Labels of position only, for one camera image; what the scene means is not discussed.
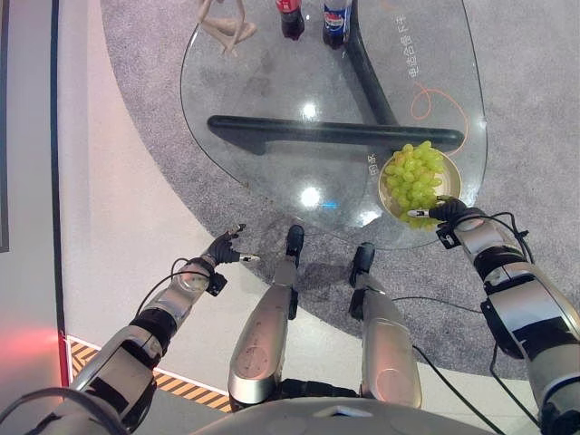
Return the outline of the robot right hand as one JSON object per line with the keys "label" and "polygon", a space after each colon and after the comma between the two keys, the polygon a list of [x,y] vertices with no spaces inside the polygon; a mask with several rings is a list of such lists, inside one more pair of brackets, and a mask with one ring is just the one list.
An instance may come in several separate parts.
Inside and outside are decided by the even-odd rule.
{"label": "robot right hand", "polygon": [[402,214],[412,227],[437,227],[453,222],[464,214],[467,205],[458,198],[437,196],[431,208],[411,209]]}

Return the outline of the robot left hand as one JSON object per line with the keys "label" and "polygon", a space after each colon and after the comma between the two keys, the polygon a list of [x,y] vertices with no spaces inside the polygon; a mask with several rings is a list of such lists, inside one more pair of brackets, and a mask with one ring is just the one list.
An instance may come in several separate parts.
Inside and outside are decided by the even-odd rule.
{"label": "robot left hand", "polygon": [[204,251],[201,257],[210,263],[213,267],[220,264],[231,263],[248,263],[260,260],[260,257],[254,254],[241,253],[233,248],[233,241],[239,237],[239,234],[246,228],[245,224],[235,224],[232,228],[226,230],[222,235],[215,238],[209,247]]}

